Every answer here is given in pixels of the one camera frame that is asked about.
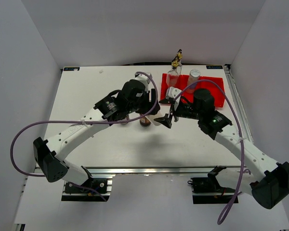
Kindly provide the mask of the glass bottle with dark sauce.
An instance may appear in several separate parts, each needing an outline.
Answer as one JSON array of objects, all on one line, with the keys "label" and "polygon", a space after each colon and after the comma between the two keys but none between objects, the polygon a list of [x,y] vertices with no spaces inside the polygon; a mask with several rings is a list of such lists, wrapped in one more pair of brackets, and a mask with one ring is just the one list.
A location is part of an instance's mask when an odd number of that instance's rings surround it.
[{"label": "glass bottle with dark sauce", "polygon": [[172,61],[171,63],[171,69],[167,73],[166,76],[166,83],[168,87],[175,87],[177,84],[177,81],[179,79],[179,73],[177,71],[177,67],[179,66],[178,61]]}]

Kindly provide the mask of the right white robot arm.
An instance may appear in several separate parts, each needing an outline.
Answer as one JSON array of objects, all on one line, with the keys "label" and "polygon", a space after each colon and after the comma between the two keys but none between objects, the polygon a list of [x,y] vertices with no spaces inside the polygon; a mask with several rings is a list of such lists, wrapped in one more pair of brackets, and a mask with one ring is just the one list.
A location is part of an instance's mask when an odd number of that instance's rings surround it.
[{"label": "right white robot arm", "polygon": [[251,172],[246,176],[226,167],[216,167],[208,174],[208,187],[212,191],[236,187],[237,180],[241,180],[239,190],[251,195],[266,209],[272,209],[289,195],[289,162],[277,162],[244,139],[238,127],[215,109],[214,97],[209,90],[196,90],[193,102],[182,94],[178,88],[167,89],[165,99],[171,105],[170,111],[157,121],[171,128],[172,122],[177,122],[180,117],[196,119],[203,133],[229,150]]}]

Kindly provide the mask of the blue label spice shaker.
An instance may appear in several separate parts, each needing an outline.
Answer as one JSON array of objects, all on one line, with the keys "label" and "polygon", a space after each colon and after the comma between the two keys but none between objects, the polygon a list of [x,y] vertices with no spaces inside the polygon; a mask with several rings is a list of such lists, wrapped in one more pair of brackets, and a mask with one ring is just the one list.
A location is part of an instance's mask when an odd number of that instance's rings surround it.
[{"label": "blue label spice shaker", "polygon": [[192,94],[195,91],[196,84],[195,82],[198,81],[200,78],[200,71],[197,69],[192,69],[189,73],[189,77],[187,80],[187,86],[189,87],[186,92]]}]

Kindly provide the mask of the silver lid white shaker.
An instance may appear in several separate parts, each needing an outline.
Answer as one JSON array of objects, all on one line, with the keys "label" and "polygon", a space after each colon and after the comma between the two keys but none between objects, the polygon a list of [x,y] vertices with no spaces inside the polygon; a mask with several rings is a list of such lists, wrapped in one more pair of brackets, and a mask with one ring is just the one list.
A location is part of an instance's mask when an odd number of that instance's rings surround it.
[{"label": "silver lid white shaker", "polygon": [[155,115],[146,115],[145,116],[154,126],[160,126],[161,124],[155,121],[156,118],[162,117],[162,113],[158,112]]}]

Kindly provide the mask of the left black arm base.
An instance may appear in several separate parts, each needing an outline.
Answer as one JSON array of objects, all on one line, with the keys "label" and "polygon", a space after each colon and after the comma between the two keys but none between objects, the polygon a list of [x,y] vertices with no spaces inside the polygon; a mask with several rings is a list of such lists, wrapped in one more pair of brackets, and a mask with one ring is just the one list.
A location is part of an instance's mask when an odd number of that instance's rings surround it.
[{"label": "left black arm base", "polygon": [[97,197],[99,195],[107,196],[111,192],[112,176],[98,176],[93,175],[85,183],[76,185],[69,181],[64,187],[64,195],[68,196],[84,196]]}]

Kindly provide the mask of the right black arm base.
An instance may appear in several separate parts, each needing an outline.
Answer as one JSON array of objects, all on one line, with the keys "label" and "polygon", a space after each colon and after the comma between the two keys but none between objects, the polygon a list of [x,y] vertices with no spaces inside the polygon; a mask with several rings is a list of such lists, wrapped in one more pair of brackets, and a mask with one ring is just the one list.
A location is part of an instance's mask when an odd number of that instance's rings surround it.
[{"label": "right black arm base", "polygon": [[192,187],[193,193],[221,193],[224,195],[227,188],[222,187],[216,179],[216,176],[222,171],[227,169],[225,166],[216,166],[211,170],[206,177],[194,177],[187,181]]}]

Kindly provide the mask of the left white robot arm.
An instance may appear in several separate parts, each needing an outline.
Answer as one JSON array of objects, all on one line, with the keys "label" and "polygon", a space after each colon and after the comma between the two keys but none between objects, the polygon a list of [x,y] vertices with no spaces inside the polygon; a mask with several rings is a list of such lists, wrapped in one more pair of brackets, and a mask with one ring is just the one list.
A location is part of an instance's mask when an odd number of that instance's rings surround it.
[{"label": "left white robot arm", "polygon": [[96,133],[109,128],[114,122],[126,119],[131,113],[145,115],[151,123],[161,116],[156,101],[156,90],[149,89],[151,80],[138,75],[97,102],[77,124],[46,140],[38,137],[33,142],[34,157],[48,182],[58,180],[75,184],[81,192],[93,185],[90,172],[66,160],[67,156]]}]

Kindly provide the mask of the red lid sauce jar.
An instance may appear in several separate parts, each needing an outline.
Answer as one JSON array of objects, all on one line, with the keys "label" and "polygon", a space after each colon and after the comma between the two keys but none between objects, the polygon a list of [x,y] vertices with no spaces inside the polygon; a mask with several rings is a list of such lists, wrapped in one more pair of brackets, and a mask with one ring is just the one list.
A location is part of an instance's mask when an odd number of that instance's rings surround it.
[{"label": "red lid sauce jar", "polygon": [[151,125],[151,122],[146,117],[140,118],[139,122],[140,122],[140,125],[143,127],[148,127]]}]

